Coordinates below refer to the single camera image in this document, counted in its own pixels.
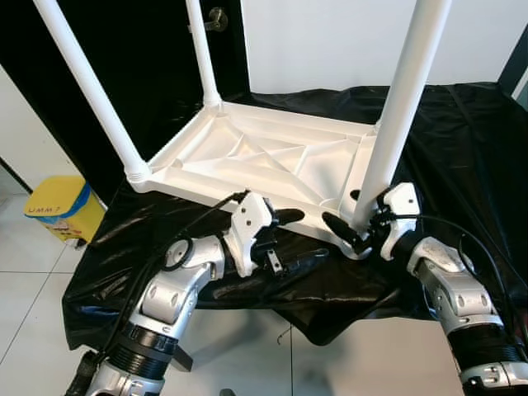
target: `yellow trash bin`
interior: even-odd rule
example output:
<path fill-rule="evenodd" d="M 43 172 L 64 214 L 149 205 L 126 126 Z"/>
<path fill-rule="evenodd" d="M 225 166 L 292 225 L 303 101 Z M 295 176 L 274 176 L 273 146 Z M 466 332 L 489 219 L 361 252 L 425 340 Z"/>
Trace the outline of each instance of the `yellow trash bin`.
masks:
<path fill-rule="evenodd" d="M 104 214 L 80 176 L 49 177 L 35 188 L 24 208 L 24 215 L 39 220 L 63 241 L 82 238 L 91 242 Z"/>

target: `black fabric backdrop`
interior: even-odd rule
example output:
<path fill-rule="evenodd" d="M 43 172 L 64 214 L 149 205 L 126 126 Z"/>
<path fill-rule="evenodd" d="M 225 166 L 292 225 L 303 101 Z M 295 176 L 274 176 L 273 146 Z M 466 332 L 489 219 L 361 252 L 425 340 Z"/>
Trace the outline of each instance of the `black fabric backdrop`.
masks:
<path fill-rule="evenodd" d="M 374 124 L 388 88 L 356 87 L 342 92 L 313 90 L 287 95 L 250 94 L 239 102 L 339 120 Z M 526 290 L 490 243 L 506 253 L 526 279 L 528 114 L 491 83 L 426 87 L 394 184 L 417 186 L 422 212 L 455 221 L 481 238 L 497 260 L 508 290 L 526 308 Z M 96 237 L 87 248 L 63 297 L 70 348 L 100 347 L 124 303 L 127 285 L 141 266 L 184 224 L 206 210 L 159 192 L 137 194 L 124 183 Z M 229 226 L 218 211 L 190 231 L 193 237 Z M 439 224 L 420 224 L 445 243 L 460 234 Z M 347 260 L 335 247 L 285 230 L 277 232 L 278 256 L 314 269 L 279 280 L 268 271 L 241 279 L 227 268 L 209 283 L 198 308 L 274 309 L 313 343 L 329 343 L 359 318 L 430 318 L 422 287 L 399 262 L 371 255 Z M 324 261 L 307 252 L 327 248 Z M 464 250 L 486 278 L 489 264 L 469 242 Z"/>

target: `yellow bin lid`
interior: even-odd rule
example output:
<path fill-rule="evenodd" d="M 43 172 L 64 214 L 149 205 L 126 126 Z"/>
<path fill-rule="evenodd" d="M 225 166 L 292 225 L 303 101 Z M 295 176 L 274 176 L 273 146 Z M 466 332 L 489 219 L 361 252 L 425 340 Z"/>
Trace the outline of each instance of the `yellow bin lid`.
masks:
<path fill-rule="evenodd" d="M 33 190 L 24 215 L 60 216 L 68 213 L 86 182 L 81 176 L 52 176 Z"/>

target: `black door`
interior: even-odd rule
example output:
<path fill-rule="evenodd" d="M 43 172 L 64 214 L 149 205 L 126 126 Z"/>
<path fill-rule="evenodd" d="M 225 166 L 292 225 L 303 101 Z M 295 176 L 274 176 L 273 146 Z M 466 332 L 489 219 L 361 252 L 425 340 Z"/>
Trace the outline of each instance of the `black door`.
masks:
<path fill-rule="evenodd" d="M 200 109 L 183 0 L 62 0 L 73 32 L 139 153 L 148 160 Z M 239 0 L 202 0 L 228 16 L 208 33 L 220 94 L 248 92 Z M 123 167 L 29 0 L 0 6 L 0 63 L 97 194 L 109 203 Z"/>

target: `white wall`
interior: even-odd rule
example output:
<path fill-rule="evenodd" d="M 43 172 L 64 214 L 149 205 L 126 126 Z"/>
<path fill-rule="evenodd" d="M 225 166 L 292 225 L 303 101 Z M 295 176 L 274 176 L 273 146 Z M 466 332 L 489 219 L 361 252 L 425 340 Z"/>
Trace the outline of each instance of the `white wall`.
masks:
<path fill-rule="evenodd" d="M 415 0 L 242 0 L 253 92 L 389 85 Z M 528 0 L 454 0 L 429 83 L 497 81 Z"/>
<path fill-rule="evenodd" d="M 26 194 L 26 190 L 0 165 L 0 205 L 4 196 Z"/>
<path fill-rule="evenodd" d="M 49 176 L 79 174 L 1 66 L 0 157 L 31 188 Z"/>

